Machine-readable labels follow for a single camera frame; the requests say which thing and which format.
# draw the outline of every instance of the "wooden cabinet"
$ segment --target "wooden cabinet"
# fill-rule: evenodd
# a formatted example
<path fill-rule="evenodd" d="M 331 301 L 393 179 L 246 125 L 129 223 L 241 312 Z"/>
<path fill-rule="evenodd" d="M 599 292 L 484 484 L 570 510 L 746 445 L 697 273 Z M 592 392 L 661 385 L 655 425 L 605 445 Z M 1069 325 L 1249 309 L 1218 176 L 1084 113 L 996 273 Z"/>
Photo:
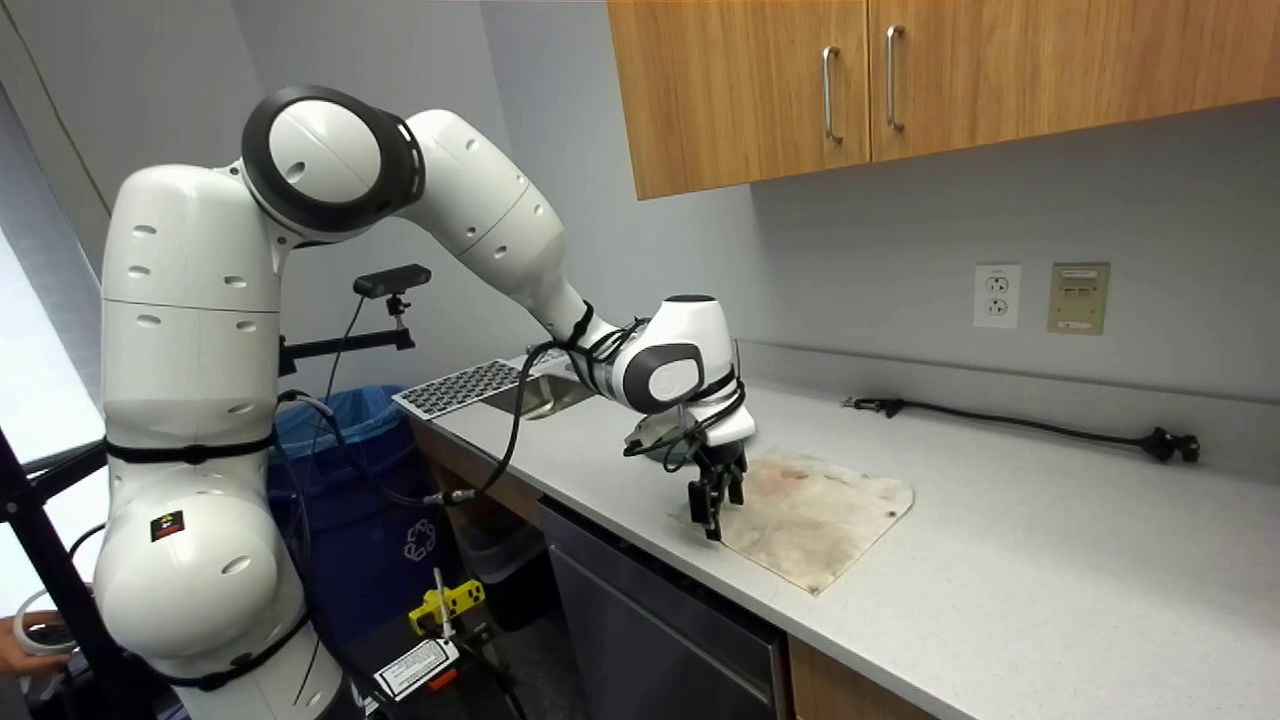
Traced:
<path fill-rule="evenodd" d="M 639 198 L 1280 98 L 1280 0 L 609 7 Z"/>
<path fill-rule="evenodd" d="M 862 0 L 613 0 L 639 198 L 867 160 Z"/>
<path fill-rule="evenodd" d="M 888 688 L 855 676 L 852 667 L 836 664 L 831 657 L 788 641 L 793 664 L 793 718 L 797 720 L 831 720 L 831 718 L 861 718 L 861 720 L 927 720 L 915 703 L 891 696 Z"/>

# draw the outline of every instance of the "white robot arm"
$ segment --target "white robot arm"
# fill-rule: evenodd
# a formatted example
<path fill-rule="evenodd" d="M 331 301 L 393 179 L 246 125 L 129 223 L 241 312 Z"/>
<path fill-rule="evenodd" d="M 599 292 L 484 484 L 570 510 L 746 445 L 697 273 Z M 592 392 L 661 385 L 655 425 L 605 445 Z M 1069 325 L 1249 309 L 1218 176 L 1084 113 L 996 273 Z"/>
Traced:
<path fill-rule="evenodd" d="M 699 463 L 693 517 L 719 540 L 719 504 L 739 501 L 739 450 L 756 437 L 719 301 L 669 298 L 636 328 L 599 319 L 560 277 L 554 210 L 456 113 L 397 122 L 326 87 L 286 87 L 251 113 L 241 166 L 285 229 L 340 242 L 397 214 L 523 303 L 582 385 L 647 415 L 629 454 Z"/>
<path fill-rule="evenodd" d="M 553 206 L 473 125 L 398 122 L 326 87 L 267 98 L 237 166 L 122 179 L 100 282 L 112 517 L 93 594 L 190 720 L 342 711 L 342 667 L 264 504 L 277 303 L 286 247 L 393 214 L 523 303 L 592 389 L 644 412 L 631 454 L 699 463 L 709 535 L 719 501 L 739 501 L 756 419 L 712 298 L 670 298 L 621 334 L 560 277 Z"/>

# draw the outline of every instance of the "blue trash bin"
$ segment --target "blue trash bin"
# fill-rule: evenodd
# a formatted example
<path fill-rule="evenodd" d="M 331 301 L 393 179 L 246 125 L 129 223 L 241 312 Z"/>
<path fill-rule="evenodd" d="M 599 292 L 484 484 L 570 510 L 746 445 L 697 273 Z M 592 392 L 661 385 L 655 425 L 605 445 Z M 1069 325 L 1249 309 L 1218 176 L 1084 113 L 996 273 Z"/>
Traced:
<path fill-rule="evenodd" d="M 431 590 L 431 570 L 456 579 L 460 556 L 440 510 L 386 501 L 434 492 L 398 389 L 326 397 L 331 425 L 295 405 L 277 412 L 267 501 L 291 556 L 310 585 L 310 617 L 331 645 L 358 645 L 393 629 Z"/>

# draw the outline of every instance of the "white countertop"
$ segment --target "white countertop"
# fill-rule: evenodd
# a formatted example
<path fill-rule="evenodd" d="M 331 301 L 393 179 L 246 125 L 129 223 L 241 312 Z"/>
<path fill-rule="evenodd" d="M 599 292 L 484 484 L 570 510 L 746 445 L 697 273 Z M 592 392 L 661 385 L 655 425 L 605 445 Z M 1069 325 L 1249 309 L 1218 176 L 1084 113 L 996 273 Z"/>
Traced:
<path fill-rule="evenodd" d="M 1274 718 L 1280 480 L 1152 463 L 752 385 L 756 450 L 896 475 L 915 510 L 808 597 L 709 546 L 685 480 L 621 456 L 636 412 L 523 419 L 511 470 L 831 662 L 938 718 Z M 434 419 L 499 456 L 489 405 Z"/>

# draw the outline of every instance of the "wall outlet cover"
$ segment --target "wall outlet cover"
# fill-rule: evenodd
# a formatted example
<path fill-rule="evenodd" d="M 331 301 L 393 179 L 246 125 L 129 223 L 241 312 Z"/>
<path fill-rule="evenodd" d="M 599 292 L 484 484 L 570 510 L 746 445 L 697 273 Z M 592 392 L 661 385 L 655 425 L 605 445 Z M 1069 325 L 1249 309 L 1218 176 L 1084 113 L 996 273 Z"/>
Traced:
<path fill-rule="evenodd" d="M 970 273 L 970 328 L 1017 328 L 1025 298 L 1020 263 L 974 263 Z"/>
<path fill-rule="evenodd" d="M 1099 335 L 1109 328 L 1112 263 L 1050 263 L 1047 334 Z"/>

